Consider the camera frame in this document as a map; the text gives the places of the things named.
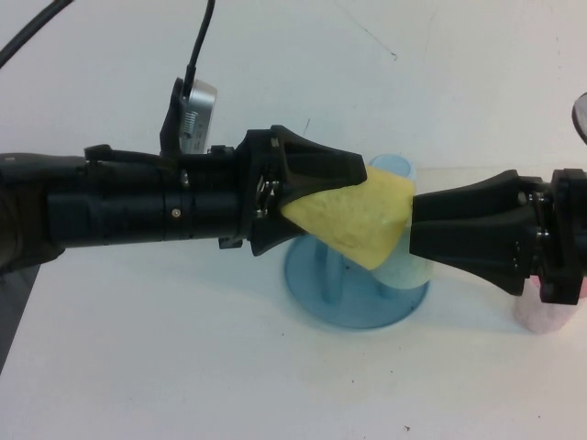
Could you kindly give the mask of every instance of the sponge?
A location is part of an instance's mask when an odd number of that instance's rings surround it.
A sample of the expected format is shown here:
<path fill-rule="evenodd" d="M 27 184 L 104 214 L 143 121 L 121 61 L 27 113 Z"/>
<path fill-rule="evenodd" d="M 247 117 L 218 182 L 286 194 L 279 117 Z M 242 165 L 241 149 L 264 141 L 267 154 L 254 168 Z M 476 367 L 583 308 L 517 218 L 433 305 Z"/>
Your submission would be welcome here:
<path fill-rule="evenodd" d="M 282 208 L 285 218 L 367 270 L 397 245 L 412 213 L 414 183 L 367 166 L 359 185 L 316 192 Z"/>

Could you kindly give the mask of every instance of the black cable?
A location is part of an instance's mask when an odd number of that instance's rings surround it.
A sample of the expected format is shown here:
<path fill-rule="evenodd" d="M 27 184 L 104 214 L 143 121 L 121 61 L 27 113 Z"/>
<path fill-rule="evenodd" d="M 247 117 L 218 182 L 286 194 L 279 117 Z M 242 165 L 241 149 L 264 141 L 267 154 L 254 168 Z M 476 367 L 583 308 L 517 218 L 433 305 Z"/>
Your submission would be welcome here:
<path fill-rule="evenodd" d="M 216 0 L 208 0 L 208 5 L 205 8 L 204 20 L 202 21 L 202 26 L 200 26 L 200 31 L 198 32 L 198 38 L 194 44 L 194 50 L 192 51 L 192 58 L 190 58 L 190 63 L 187 65 L 185 69 L 185 79 L 183 80 L 183 90 L 182 95 L 187 97 L 190 95 L 192 91 L 192 87 L 194 86 L 194 79 L 195 79 L 195 64 L 198 61 L 198 56 L 200 55 L 200 50 L 202 50 L 202 45 L 204 44 L 205 34 L 210 27 L 210 21 L 212 21 L 212 15 L 214 14 L 214 6 L 216 4 Z"/>
<path fill-rule="evenodd" d="M 22 48 L 27 41 L 32 39 L 47 23 L 59 14 L 65 7 L 73 3 L 73 0 L 54 0 L 49 6 L 39 12 L 30 20 L 17 35 L 0 51 L 0 69 Z"/>

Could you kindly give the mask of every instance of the white surface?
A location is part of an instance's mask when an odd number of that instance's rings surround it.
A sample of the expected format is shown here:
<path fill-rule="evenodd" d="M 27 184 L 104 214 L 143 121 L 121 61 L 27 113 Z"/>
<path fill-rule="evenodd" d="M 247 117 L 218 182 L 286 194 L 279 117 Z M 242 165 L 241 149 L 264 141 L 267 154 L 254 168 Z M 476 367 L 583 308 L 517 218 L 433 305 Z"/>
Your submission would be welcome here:
<path fill-rule="evenodd" d="M 0 40 L 44 5 L 2 0 Z M 0 149 L 155 152 L 203 10 L 76 2 L 0 72 Z M 575 0 L 221 0 L 200 64 L 221 93 L 211 140 L 311 119 L 309 138 L 367 158 L 581 166 L 570 107 L 587 90 L 585 12 Z M 421 172 L 420 189 L 498 170 Z M 68 251 L 41 270 L 0 376 L 0 438 L 587 435 L 584 310 L 560 334 L 530 335 L 512 298 L 439 268 L 408 320 L 343 332 L 289 299 L 283 253 Z"/>

